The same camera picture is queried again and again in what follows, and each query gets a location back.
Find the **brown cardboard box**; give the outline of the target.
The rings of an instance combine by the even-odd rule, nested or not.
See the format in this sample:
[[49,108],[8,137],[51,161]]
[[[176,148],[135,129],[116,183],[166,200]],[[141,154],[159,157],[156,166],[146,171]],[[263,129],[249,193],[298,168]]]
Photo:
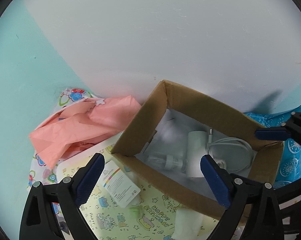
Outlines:
[[220,218],[199,163],[204,154],[228,172],[274,183],[283,144],[255,138],[260,124],[201,92],[161,81],[112,149],[140,178],[180,204]]

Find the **white cylindrical roll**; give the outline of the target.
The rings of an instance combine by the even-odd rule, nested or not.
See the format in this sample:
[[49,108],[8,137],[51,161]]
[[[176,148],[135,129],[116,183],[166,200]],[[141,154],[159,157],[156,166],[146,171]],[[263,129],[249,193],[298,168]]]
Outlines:
[[205,131],[192,131],[187,137],[186,176],[189,178],[201,178],[201,158],[207,154],[206,145],[208,133]]

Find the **floral patterned cloth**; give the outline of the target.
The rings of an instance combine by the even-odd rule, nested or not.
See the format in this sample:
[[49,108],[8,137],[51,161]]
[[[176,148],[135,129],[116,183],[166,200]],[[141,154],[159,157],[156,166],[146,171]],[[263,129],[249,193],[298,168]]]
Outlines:
[[76,109],[77,106],[82,107],[85,102],[93,103],[99,99],[87,90],[75,88],[63,90],[52,114],[29,135],[35,152],[31,162],[27,190],[30,190],[37,181],[44,185],[56,183],[56,170],[59,163],[96,144],[92,139],[89,139],[74,142],[69,148],[66,148],[65,146],[55,146],[55,143],[48,141],[48,139],[50,138],[51,125],[64,119],[60,117],[62,112],[70,110],[70,116],[73,116],[79,113]]

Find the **yellow cartoon patterned tray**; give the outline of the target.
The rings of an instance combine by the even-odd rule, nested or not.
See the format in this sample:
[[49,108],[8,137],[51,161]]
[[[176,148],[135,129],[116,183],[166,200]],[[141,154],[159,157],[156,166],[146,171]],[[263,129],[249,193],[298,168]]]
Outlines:
[[[120,136],[120,134],[114,135],[61,162],[57,166],[57,180],[73,177],[95,153],[103,154],[105,161],[113,160],[141,191],[126,208],[121,208],[105,188],[99,183],[96,184],[87,202],[79,208],[96,237],[98,239],[171,239],[176,211],[182,205],[115,160],[111,150]],[[138,220],[131,219],[128,209],[139,205],[142,206],[144,215]]]

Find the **clear small bottle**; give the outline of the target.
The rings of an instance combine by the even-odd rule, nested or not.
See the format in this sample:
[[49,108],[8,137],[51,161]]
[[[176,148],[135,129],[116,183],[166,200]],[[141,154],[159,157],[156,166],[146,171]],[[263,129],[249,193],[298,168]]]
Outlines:
[[186,161],[172,155],[149,155],[146,164],[157,170],[185,172]]

